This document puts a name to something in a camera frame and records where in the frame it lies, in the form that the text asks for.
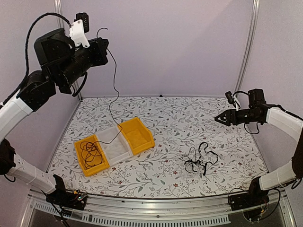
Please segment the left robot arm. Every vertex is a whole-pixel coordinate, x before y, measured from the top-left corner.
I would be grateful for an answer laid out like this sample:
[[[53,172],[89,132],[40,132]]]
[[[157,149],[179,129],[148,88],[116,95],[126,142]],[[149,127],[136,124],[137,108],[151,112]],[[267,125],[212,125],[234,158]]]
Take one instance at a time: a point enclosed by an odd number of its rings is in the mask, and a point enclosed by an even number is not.
[[[62,178],[24,161],[6,136],[56,92],[77,96],[78,92],[71,91],[72,84],[78,78],[86,79],[90,68],[107,64],[108,40],[86,38],[88,14],[78,13],[68,26],[68,33],[58,28],[36,39],[34,50],[41,69],[27,70],[18,87],[0,106],[0,173],[51,194],[60,205],[67,205],[71,200]]]

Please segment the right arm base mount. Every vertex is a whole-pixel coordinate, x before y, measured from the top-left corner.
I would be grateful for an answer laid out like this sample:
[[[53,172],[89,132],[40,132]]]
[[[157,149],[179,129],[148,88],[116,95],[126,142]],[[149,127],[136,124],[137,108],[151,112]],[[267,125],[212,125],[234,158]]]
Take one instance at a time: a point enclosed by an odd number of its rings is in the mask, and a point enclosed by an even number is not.
[[[251,181],[247,192],[228,195],[228,203],[232,211],[258,206],[258,208],[243,212],[245,219],[249,222],[260,221],[268,209],[268,191],[261,190],[259,179],[260,177],[257,177]]]

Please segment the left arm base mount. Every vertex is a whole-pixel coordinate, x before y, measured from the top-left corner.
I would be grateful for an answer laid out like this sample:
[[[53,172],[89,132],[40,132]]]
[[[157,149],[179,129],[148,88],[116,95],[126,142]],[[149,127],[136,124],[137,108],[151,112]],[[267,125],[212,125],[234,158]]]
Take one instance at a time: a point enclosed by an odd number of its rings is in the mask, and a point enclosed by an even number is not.
[[[58,175],[55,178],[55,191],[46,195],[46,201],[61,208],[84,210],[87,202],[87,193],[80,190],[67,191],[63,179]]]

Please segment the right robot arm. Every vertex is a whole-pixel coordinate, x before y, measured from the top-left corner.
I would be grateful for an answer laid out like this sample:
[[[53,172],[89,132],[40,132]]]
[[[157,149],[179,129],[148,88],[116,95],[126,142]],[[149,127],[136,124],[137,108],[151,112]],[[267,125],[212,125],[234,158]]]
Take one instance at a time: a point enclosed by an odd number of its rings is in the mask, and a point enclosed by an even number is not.
[[[262,89],[256,88],[245,92],[249,99],[249,107],[240,109],[235,94],[226,92],[225,96],[233,109],[228,109],[214,118],[216,122],[226,126],[256,122],[275,126],[297,142],[297,147],[291,160],[271,173],[253,179],[249,192],[245,195],[248,206],[255,206],[267,195],[268,191],[291,183],[303,177],[303,119],[280,105],[268,104]]]

